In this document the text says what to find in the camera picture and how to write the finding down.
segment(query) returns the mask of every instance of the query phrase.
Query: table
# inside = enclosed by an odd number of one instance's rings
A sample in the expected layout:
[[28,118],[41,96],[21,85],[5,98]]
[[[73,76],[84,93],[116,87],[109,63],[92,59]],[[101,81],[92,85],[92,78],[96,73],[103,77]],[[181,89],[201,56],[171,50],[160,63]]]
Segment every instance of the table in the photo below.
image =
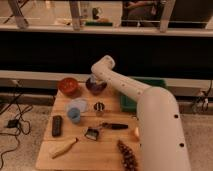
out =
[[[43,141],[36,162],[39,170],[73,170],[73,171],[120,171],[124,170],[122,155],[118,150],[117,141],[120,139],[134,151],[136,159],[141,164],[140,143],[133,135],[138,121],[132,113],[122,112],[120,109],[119,92],[114,88],[107,88],[97,96],[92,95],[84,83],[79,84],[79,91],[72,97],[66,97],[58,91],[56,100],[48,121]],[[76,97],[82,97],[88,101],[87,112],[81,113],[79,124],[73,124],[66,115],[66,104]],[[105,104],[105,112],[102,117],[97,117],[93,105],[97,102]],[[51,135],[52,116],[60,114],[63,117],[62,135],[54,138]],[[101,122],[115,122],[128,124],[126,130],[103,129],[98,141],[87,139],[84,134],[88,126],[96,126]],[[65,154],[51,159],[49,150],[62,140],[69,138],[79,139],[79,142]]]

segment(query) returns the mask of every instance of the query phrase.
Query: black panel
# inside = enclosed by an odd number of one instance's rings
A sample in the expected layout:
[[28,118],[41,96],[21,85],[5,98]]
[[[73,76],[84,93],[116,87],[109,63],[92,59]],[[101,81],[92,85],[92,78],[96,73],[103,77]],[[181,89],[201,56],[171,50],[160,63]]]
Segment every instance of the black panel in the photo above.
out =
[[213,38],[0,32],[0,69],[90,73],[111,55],[124,75],[213,77]]

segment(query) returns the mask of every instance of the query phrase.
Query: floor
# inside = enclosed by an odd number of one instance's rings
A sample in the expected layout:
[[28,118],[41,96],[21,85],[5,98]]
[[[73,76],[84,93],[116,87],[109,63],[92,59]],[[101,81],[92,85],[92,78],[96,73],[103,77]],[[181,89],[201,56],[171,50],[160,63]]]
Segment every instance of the floor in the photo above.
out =
[[192,171],[213,170],[213,116],[182,115]]
[[[26,104],[20,105],[21,109],[26,107]],[[31,124],[31,132],[29,135],[21,134],[19,148],[11,153],[4,155],[4,167],[2,171],[35,171],[35,162],[43,138],[43,133],[49,118],[52,106],[33,105],[33,109],[24,115],[24,119]],[[5,113],[0,115],[0,132],[14,133],[14,128],[4,128],[8,120],[12,119],[18,112],[16,105],[12,105]],[[0,137],[0,153],[5,150],[10,150],[16,147],[14,137]]]

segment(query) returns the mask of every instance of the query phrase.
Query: purple object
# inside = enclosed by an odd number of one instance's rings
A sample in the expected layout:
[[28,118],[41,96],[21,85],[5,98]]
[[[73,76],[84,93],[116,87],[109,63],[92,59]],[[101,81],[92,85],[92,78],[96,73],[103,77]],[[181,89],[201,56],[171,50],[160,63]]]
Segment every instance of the purple object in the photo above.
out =
[[86,81],[86,87],[93,95],[100,94],[106,88],[106,86],[106,82],[97,83],[92,81],[91,78]]

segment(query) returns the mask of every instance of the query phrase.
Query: red bowl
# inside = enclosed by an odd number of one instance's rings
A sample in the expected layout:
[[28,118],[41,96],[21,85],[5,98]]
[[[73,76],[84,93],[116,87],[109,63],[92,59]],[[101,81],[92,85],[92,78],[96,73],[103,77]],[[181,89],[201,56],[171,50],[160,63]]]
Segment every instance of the red bowl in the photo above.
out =
[[58,82],[58,89],[65,95],[72,95],[78,89],[78,81],[74,78],[64,78]]

